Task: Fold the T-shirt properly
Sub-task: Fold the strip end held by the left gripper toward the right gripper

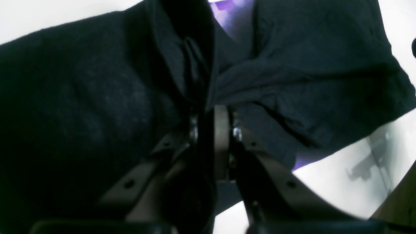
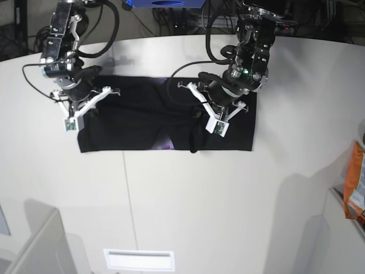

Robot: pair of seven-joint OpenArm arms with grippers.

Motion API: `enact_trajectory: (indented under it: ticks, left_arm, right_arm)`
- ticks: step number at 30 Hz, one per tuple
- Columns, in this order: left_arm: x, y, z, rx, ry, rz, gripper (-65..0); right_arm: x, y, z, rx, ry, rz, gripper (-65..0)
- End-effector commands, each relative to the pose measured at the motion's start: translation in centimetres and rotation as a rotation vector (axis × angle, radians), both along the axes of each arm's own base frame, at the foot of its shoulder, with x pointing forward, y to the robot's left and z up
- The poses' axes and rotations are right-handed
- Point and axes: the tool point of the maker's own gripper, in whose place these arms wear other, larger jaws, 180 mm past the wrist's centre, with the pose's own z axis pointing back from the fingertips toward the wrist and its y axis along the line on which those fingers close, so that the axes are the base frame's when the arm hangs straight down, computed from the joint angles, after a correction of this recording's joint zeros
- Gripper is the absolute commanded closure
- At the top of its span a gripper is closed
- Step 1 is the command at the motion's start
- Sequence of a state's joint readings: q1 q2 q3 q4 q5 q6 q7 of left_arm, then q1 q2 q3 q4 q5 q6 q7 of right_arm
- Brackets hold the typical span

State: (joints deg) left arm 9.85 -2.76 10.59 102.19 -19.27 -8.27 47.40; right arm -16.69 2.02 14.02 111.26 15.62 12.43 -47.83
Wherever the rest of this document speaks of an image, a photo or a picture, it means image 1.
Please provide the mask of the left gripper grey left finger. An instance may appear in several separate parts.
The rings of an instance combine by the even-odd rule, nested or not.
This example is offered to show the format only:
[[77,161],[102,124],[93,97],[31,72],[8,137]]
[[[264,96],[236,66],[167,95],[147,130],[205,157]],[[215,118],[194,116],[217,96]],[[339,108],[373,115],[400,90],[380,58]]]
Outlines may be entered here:
[[31,234],[207,234],[208,179],[199,116],[166,134],[95,205],[93,219],[42,220]]

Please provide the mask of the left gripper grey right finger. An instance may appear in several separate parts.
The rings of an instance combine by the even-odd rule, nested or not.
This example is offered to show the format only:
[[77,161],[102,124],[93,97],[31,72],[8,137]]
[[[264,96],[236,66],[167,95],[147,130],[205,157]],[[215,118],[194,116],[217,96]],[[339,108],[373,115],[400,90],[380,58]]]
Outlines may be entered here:
[[214,178],[235,182],[248,234],[387,234],[384,222],[360,220],[315,194],[276,161],[238,114],[214,107]]

